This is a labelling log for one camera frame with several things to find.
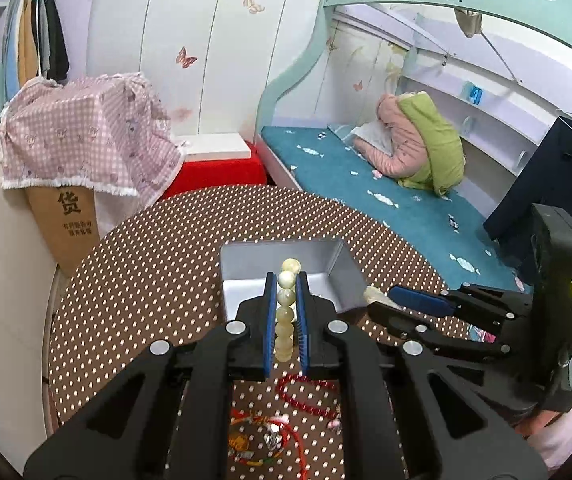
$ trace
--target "round table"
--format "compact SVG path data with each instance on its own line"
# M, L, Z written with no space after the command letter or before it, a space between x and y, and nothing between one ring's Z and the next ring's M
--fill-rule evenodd
M234 240L343 238L368 283L386 291L402 285L437 292L444 282L412 246L384 225L341 203L273 186L226 186L184 193L128 219L105 237L81 264L54 319L49 380L60 419L68 420L134 356L156 339L173 345L198 340L223 321L219 249ZM365 317L371 337L397 344ZM467 324L437 323L466 338ZM266 383L234 384L233 406L266 416L287 413L300 434L310 479L343 478L341 434L325 419L297 412L275 393L278 378L298 373L297 357L275 363ZM289 394L307 404L333 407L338 394L310 384L290 384ZM261 429L245 431L254 460L266 456ZM229 460L228 477L294 478L297 451L270 466Z

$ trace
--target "open box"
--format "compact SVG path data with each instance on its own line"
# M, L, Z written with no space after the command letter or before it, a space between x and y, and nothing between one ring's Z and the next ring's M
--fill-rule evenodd
M235 319L242 301L263 294L266 273L278 274L287 258L300 261L310 292L332 301L338 313L366 306L366 281L343 240L233 242L220 254L226 320Z

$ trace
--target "blue mattress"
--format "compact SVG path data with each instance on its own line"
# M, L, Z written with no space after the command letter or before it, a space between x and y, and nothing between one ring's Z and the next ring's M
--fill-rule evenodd
M261 136L305 191L357 209L395 231L449 288L471 282L518 290L513 270L499 261L483 229L484 217L455 191L440 198L376 178L372 166L329 130L268 126Z

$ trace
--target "gingham blanket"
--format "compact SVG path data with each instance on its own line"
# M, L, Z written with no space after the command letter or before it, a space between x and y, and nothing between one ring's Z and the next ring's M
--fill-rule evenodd
M6 105L0 124L2 188L84 186L155 203L183 153L141 73L61 86L34 78Z

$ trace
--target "white cabinet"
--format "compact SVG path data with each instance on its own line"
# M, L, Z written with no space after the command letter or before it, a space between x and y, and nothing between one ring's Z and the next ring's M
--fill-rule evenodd
M19 471L46 438L42 343L55 268L23 190L0 188L0 452Z

